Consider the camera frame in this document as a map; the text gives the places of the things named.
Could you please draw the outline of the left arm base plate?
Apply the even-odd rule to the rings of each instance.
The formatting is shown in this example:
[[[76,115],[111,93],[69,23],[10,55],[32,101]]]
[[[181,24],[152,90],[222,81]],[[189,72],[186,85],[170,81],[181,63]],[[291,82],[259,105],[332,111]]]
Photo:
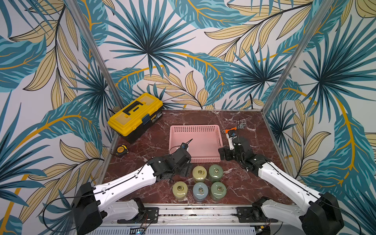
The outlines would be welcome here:
[[[157,223],[159,218],[158,207],[147,207],[143,211],[139,212],[133,219],[117,220],[117,224],[142,224],[142,223]]]

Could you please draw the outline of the yellow-green tea canister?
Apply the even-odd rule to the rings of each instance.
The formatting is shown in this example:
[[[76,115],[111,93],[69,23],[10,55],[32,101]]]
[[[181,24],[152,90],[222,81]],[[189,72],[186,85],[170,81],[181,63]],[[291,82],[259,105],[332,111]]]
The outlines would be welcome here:
[[[195,183],[205,182],[206,177],[207,170],[203,166],[198,165],[193,169],[193,181]]]
[[[188,195],[188,186],[185,182],[176,182],[172,187],[172,193],[178,201],[183,201]]]

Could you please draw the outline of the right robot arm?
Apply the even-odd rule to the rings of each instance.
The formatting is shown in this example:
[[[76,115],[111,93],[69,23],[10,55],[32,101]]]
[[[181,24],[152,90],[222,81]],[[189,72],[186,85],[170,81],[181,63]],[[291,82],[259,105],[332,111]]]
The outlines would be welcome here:
[[[218,150],[221,159],[236,161],[256,177],[270,183],[294,202],[278,203],[263,197],[253,207],[271,219],[302,230],[306,235],[336,235],[344,228],[344,220],[337,198],[302,184],[279,169],[270,159],[255,154],[248,141],[235,133],[227,133],[228,146]]]

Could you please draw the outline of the green tea canister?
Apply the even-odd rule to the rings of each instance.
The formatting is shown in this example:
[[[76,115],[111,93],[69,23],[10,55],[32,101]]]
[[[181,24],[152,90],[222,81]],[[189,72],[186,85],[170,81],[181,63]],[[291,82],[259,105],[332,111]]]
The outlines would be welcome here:
[[[219,182],[223,177],[224,171],[223,168],[217,164],[213,164],[209,167],[208,179],[214,183]]]
[[[219,201],[227,194],[226,186],[221,182],[214,182],[210,188],[210,196],[213,201]]]

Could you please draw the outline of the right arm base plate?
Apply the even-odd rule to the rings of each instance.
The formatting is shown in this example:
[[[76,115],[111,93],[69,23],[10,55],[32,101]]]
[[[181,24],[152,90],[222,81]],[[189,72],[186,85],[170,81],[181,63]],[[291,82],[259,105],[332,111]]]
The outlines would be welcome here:
[[[239,219],[239,223],[275,223],[278,220],[268,218],[261,209],[257,207],[236,207],[235,216]]]

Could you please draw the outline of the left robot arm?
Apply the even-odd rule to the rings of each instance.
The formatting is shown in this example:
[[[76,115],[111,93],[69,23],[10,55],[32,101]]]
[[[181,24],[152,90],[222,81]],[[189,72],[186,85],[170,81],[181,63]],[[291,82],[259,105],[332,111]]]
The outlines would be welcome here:
[[[85,183],[78,189],[71,205],[76,233],[85,235],[98,228],[117,212],[112,206],[119,199],[175,175],[187,174],[192,167],[191,155],[185,148],[172,154],[154,157],[135,171],[111,182],[92,186]]]

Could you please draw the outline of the blue-grey tea canister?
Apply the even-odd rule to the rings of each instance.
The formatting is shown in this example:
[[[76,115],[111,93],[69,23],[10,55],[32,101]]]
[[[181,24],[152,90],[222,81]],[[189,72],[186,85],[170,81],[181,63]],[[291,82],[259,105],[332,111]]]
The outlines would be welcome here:
[[[193,197],[196,202],[203,202],[208,196],[208,186],[203,182],[198,182],[193,186]]]

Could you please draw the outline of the pink plastic basket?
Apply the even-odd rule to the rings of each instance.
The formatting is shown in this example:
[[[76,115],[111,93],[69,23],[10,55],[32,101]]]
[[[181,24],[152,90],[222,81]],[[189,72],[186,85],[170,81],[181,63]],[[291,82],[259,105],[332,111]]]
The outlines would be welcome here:
[[[223,147],[223,142],[218,125],[172,125],[169,134],[170,154],[182,143],[189,145],[188,153],[194,164],[221,161],[218,150]]]

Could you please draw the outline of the yellow-green tea canister front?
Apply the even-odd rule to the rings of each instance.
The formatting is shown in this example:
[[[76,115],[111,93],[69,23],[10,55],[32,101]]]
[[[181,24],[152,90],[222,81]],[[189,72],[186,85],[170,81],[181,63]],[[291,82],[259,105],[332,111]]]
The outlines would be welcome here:
[[[185,182],[176,182],[172,187],[172,193],[178,201],[183,201],[188,195],[188,186]]]

